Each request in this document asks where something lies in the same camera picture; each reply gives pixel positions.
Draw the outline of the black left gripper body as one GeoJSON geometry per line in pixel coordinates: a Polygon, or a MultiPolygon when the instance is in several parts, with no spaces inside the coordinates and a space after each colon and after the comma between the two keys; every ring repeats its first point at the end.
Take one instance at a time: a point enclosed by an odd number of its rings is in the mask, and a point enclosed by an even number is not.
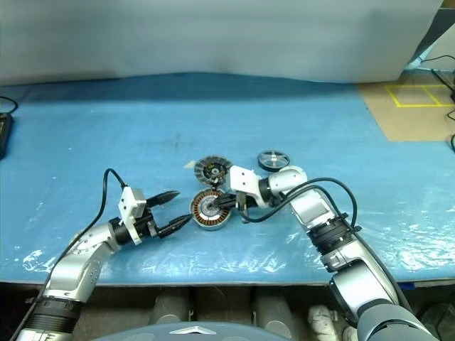
{"type": "Polygon", "coordinates": [[[149,207],[145,207],[140,217],[140,237],[160,237],[159,227],[149,207]]]}

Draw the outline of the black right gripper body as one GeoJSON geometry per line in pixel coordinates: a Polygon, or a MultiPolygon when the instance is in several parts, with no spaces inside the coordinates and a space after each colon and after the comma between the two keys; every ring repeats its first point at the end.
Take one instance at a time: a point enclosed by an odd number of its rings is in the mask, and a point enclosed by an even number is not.
{"type": "Polygon", "coordinates": [[[254,207],[258,207],[258,204],[253,197],[240,191],[235,193],[235,208],[239,212],[243,221],[251,221],[251,218],[248,215],[248,210],[254,207]]]}

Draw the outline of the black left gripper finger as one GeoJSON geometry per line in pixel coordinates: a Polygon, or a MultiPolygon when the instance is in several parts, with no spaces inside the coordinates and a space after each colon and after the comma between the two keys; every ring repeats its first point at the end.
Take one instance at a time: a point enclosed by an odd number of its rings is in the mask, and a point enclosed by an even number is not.
{"type": "Polygon", "coordinates": [[[170,190],[170,191],[166,191],[164,193],[160,193],[158,195],[148,198],[146,200],[146,206],[154,207],[157,205],[163,205],[163,204],[171,201],[172,199],[174,199],[179,194],[180,194],[180,192],[177,190],[170,190]]]}
{"type": "Polygon", "coordinates": [[[191,215],[182,215],[174,220],[171,220],[165,227],[158,228],[159,237],[167,237],[174,232],[177,232],[185,224],[191,220],[191,215]]]}

